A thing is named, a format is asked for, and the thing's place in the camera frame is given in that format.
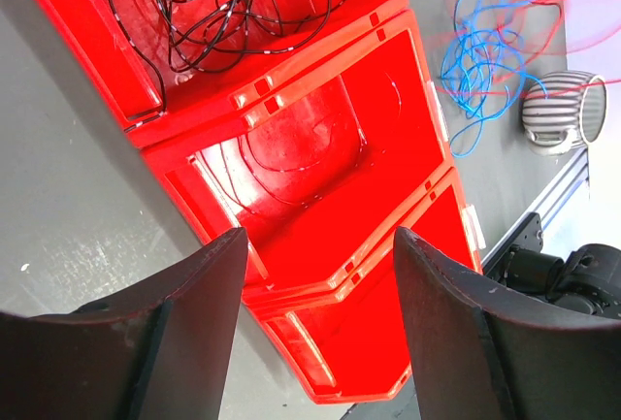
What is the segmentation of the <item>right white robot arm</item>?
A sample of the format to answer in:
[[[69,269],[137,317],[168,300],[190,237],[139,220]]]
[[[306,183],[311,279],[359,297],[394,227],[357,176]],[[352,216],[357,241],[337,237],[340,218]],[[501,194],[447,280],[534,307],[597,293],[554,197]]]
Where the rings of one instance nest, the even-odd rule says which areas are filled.
[[[620,250],[610,245],[585,244],[566,259],[514,245],[484,274],[556,307],[620,318]]]

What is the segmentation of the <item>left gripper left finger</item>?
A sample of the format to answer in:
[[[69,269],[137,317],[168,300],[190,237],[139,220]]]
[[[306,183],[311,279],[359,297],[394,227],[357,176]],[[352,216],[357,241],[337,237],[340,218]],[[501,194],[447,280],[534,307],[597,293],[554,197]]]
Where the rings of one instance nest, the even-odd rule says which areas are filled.
[[[2,417],[217,418],[247,255],[234,228],[70,313],[3,313]]]

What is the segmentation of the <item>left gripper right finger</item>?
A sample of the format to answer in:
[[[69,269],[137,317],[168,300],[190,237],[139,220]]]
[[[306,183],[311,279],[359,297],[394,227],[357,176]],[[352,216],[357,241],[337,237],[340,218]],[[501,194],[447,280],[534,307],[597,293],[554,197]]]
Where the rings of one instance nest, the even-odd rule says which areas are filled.
[[[620,323],[528,297],[407,228],[394,271],[424,419],[616,419]]]

